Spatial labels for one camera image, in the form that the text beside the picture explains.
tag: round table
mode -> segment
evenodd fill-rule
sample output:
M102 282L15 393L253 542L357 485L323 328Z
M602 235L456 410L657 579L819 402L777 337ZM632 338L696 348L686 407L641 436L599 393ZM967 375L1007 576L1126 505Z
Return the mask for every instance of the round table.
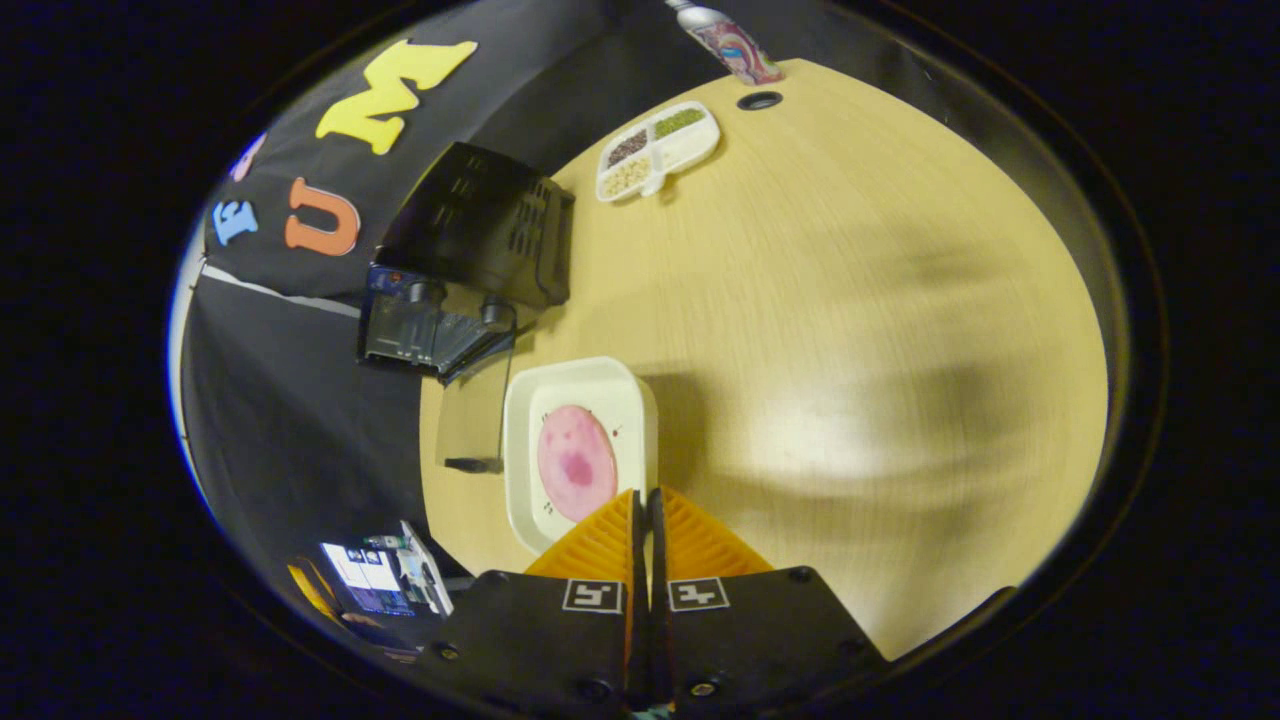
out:
M662 105L701 101L722 138L657 196L595 199L607 137L556 173L577 197L570 300L509 373L626 363L658 401L660 482L776 568L815 568L893 659L1023 582L1082 509L1102 338L1053 228L986 156L858 79L782 67ZM754 90L783 100L737 108ZM442 465L493 454L507 370L422 383L431 534L472 573L534 560L502 478Z

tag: pink food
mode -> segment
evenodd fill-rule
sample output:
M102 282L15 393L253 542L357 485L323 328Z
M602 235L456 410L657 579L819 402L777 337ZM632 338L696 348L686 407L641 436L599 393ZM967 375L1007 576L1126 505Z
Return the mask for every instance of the pink food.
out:
M618 493L609 437L595 415L577 405L557 407L543 421L538 474L552 506L575 523Z

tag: white divided dish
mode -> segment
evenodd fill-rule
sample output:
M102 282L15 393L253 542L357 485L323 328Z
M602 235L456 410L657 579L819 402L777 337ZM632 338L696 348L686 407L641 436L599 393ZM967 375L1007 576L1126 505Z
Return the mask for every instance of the white divided dish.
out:
M520 542L541 555L573 520L556 510L538 470L543 418L566 405L595 416L613 447L617 492L657 487L658 407L653 391L613 357L588 357L518 373L502 411L507 519Z
M698 120L658 137L657 127L681 110L699 110ZM614 149L644 132L645 143L613 167L609 156ZM696 100L672 105L649 115L639 123L613 136L604 150L595 176L595 196L604 202L616 202L639 192L644 197L662 190L667 176L678 173L707 159L719 142L719 124L705 105Z

